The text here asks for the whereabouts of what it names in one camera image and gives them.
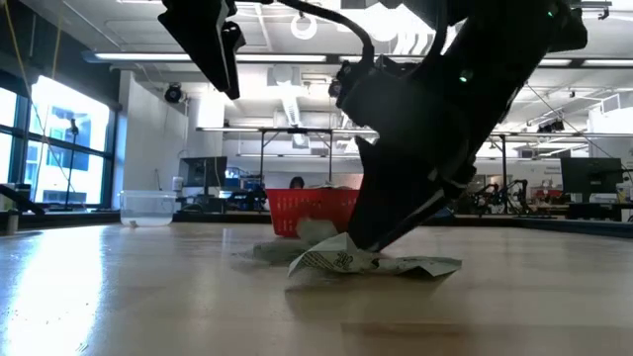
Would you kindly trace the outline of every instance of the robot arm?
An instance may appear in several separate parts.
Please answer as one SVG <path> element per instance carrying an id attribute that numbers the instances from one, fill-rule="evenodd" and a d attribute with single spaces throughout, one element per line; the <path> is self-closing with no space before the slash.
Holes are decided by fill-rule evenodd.
<path id="1" fill-rule="evenodd" d="M 330 93 L 350 120 L 380 135 L 375 143 L 356 137 L 364 178 L 349 234 L 370 251 L 380 251 L 457 199 L 475 175 L 477 151 L 543 57 L 587 45 L 581 9 L 572 10 L 565 0 L 381 0 L 387 7 L 403 1 L 436 30 L 420 64 L 375 60 L 371 39 L 358 25 L 300 0 L 279 0 L 347 26 L 363 43 L 362 59 L 343 63 Z M 236 24 L 224 23 L 234 13 L 232 0 L 163 2 L 168 11 L 161 23 L 233 99 L 234 52 L 243 41 Z M 202 4 L 214 21 L 194 21 L 201 12 L 192 9 Z M 447 27 L 464 19 L 442 54 Z M 205 30 L 214 34 L 211 46 L 192 40 Z"/>

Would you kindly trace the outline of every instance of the window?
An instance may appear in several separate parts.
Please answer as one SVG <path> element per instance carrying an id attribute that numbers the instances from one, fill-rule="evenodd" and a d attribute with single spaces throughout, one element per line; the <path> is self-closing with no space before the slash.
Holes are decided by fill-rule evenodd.
<path id="1" fill-rule="evenodd" d="M 30 184 L 36 203 L 109 207 L 113 112 L 45 77 L 32 92 L 0 89 L 0 183 Z"/>
<path id="2" fill-rule="evenodd" d="M 0 88 L 0 125 L 8 127 L 15 125 L 17 100 L 16 94 Z"/>
<path id="3" fill-rule="evenodd" d="M 0 133 L 0 183 L 9 182 L 12 143 L 13 138 L 11 136 Z"/>
<path id="4" fill-rule="evenodd" d="M 29 148 L 37 151 L 43 145 L 40 142 L 30 141 Z M 85 196 L 81 204 L 100 204 L 104 175 L 104 159 L 102 157 L 83 152 L 74 152 L 70 149 L 44 144 L 44 156 L 46 162 L 40 169 L 39 162 L 27 160 L 25 171 L 25 183 L 32 185 L 31 195 L 36 203 L 65 203 L 66 189 L 68 188 L 68 176 L 70 176 L 71 193 Z M 70 173 L 70 160 L 72 158 L 72 173 Z M 63 197 L 58 198 L 54 193 L 62 192 Z"/>
<path id="5" fill-rule="evenodd" d="M 33 86 L 29 131 L 99 151 L 106 149 L 110 109 L 46 77 Z M 77 136 L 72 133 L 73 125 Z"/>
<path id="6" fill-rule="evenodd" d="M 68 194 L 68 204 L 85 204 L 86 193 L 70 192 Z M 47 203 L 66 203 L 66 191 L 44 191 L 44 200 Z"/>

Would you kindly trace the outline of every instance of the red plastic basket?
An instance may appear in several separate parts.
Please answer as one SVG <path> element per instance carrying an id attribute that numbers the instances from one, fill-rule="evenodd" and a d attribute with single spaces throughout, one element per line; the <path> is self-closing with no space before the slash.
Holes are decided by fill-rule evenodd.
<path id="1" fill-rule="evenodd" d="M 297 237 L 297 222 L 303 218 L 327 220 L 339 232 L 347 231 L 354 211 L 357 190 L 343 189 L 268 189 L 275 233 L 284 237 Z"/>

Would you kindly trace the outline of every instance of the wooden table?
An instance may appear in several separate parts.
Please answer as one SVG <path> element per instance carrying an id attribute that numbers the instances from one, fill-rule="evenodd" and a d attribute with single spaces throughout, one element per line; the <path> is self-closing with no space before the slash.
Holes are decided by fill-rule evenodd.
<path id="1" fill-rule="evenodd" d="M 270 225 L 0 238 L 2 355 L 631 355 L 629 240 L 420 228 L 386 252 L 464 260 L 438 281 L 286 277 L 235 252 Z"/>

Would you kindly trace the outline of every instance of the computer monitor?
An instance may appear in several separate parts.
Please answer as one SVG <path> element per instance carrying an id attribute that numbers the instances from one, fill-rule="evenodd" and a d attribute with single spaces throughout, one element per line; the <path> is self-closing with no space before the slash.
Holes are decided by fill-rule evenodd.
<path id="1" fill-rule="evenodd" d="M 620 158 L 561 158 L 563 191 L 583 194 L 583 202 L 596 193 L 617 193 L 622 183 Z"/>
<path id="2" fill-rule="evenodd" d="M 185 187 L 222 187 L 226 180 L 226 157 L 181 159 Z"/>

